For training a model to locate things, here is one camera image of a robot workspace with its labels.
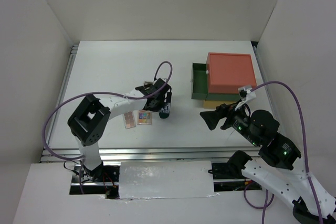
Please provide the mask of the white taped front panel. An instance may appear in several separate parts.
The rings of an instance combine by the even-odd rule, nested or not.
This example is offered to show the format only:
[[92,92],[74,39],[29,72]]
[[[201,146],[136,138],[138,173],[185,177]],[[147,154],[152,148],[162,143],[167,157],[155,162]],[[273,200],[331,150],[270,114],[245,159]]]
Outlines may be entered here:
[[207,198],[216,195],[210,161],[122,163],[120,199]]

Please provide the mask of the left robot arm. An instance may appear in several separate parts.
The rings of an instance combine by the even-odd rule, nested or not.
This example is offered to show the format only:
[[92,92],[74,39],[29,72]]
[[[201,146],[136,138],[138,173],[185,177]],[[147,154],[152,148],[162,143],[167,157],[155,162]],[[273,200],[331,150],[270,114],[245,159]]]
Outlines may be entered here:
[[85,96],[67,122],[83,156],[84,175],[93,182],[103,179],[104,167],[98,141],[111,119],[136,110],[157,112],[160,118],[166,119],[170,115],[171,97],[171,86],[161,78],[121,96]]

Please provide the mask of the aluminium front rail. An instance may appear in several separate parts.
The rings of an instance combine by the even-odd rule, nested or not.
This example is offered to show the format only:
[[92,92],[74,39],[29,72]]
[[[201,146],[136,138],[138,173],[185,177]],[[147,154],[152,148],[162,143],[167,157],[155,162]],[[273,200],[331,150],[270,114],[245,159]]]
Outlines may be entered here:
[[124,161],[186,161],[225,160],[237,150],[251,157],[258,157],[257,147],[192,147],[192,148],[103,148],[99,151],[104,162]]

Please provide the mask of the aluminium rail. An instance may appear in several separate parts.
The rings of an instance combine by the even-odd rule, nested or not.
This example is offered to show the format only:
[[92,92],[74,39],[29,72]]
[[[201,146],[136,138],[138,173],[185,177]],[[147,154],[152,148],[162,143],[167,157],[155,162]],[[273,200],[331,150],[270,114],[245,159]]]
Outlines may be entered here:
[[[67,89],[67,84],[68,84],[70,74],[71,74],[71,71],[72,71],[72,68],[73,68],[74,60],[75,60],[76,55],[77,55],[78,47],[79,47],[79,44],[74,44],[71,47],[69,59],[68,59],[67,66],[66,66],[66,70],[65,70],[65,73],[64,73],[64,77],[62,79],[61,87],[60,87],[58,98],[57,98],[57,101],[56,101],[56,107],[59,106],[62,103],[62,101],[64,100],[65,92],[66,92],[66,89]],[[44,142],[46,143],[46,144],[44,144],[44,146],[46,146],[46,145],[49,146],[50,138],[53,134],[55,121],[57,120],[58,112],[54,113],[53,111],[54,110],[52,109],[51,113],[47,116],[47,120],[46,120],[45,125],[42,129]]]
[[99,151],[104,162],[124,161],[186,161],[225,160],[237,150],[251,157],[258,157],[257,147],[192,147],[192,148],[103,148]]

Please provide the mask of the nude eyeshadow palette vertical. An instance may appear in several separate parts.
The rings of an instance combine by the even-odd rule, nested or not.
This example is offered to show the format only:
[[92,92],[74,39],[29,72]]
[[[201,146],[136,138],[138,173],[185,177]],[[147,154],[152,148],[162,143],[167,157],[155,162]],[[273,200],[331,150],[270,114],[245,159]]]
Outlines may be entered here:
[[136,122],[132,111],[123,114],[123,121],[125,129],[131,129],[136,127]]

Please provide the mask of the brown eyeshadow palette horizontal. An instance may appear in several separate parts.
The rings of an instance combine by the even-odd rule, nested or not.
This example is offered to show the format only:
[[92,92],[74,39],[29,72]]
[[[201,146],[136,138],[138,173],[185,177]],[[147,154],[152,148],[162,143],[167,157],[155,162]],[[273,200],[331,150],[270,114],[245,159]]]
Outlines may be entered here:
[[153,84],[153,82],[151,82],[151,81],[144,81],[144,86],[146,86],[146,85],[152,85]]

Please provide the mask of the colourful square eyeshadow palette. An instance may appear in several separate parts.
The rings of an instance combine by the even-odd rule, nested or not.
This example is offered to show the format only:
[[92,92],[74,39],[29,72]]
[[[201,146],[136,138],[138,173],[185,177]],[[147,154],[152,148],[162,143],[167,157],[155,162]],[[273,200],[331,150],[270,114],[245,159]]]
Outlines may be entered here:
[[139,110],[138,111],[138,125],[151,125],[152,113],[150,111]]

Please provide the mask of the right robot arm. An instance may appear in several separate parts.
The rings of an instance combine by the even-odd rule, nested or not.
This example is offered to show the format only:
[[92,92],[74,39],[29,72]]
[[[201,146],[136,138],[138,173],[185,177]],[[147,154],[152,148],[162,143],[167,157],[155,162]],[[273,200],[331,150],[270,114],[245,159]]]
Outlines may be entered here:
[[221,119],[221,130],[233,128],[253,146],[259,147],[259,157],[276,168],[285,180],[264,169],[244,151],[236,151],[228,160],[228,171],[233,177],[245,177],[270,191],[292,209],[300,223],[335,223],[335,197],[305,170],[305,161],[293,141],[278,133],[279,122],[266,110],[247,115],[237,105],[222,104],[214,111],[201,112],[210,130]]

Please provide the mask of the aluminium left rail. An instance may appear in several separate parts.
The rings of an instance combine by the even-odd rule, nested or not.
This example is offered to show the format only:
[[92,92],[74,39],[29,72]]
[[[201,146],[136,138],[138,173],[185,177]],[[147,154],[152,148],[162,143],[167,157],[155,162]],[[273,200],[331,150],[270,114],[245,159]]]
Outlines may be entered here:
[[[59,106],[62,103],[62,101],[64,100],[65,92],[66,92],[66,89],[67,89],[67,84],[68,84],[70,74],[71,74],[71,71],[72,71],[72,68],[73,68],[74,60],[75,60],[76,55],[77,55],[78,47],[79,47],[79,44],[74,44],[71,47],[69,59],[68,59],[67,66],[66,66],[66,70],[65,70],[65,73],[64,73],[64,77],[62,79],[61,87],[60,87],[58,98],[57,98],[57,101],[56,101],[56,107]],[[47,116],[47,120],[46,120],[45,125],[42,129],[44,142],[46,143],[46,144],[44,144],[44,146],[46,146],[46,145],[49,146],[50,138],[53,134],[55,121],[57,120],[58,112],[54,113],[53,111],[54,110],[52,109],[51,113]]]

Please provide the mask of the yellow bottom drawer unit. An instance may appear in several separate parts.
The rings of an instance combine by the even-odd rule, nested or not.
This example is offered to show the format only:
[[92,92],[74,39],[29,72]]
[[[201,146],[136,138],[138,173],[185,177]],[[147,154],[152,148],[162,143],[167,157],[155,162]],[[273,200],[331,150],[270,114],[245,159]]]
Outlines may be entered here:
[[222,104],[233,104],[236,103],[236,101],[211,101],[211,100],[204,100],[203,101],[203,108],[205,109],[216,109],[218,106]]

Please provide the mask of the green drawer unit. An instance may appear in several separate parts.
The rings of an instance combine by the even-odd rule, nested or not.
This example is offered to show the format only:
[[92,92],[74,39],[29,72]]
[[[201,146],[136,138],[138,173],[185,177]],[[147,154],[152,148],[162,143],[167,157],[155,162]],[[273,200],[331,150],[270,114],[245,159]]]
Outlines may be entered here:
[[206,64],[192,63],[191,99],[203,101],[237,102],[239,94],[210,93],[207,86]]

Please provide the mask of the salmon top drawer unit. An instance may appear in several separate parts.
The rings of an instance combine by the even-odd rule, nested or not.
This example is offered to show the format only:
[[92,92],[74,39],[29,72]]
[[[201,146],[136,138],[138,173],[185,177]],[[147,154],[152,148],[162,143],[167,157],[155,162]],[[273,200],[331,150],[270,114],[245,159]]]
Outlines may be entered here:
[[257,85],[250,54],[210,52],[206,73],[210,93],[237,94],[241,87]]

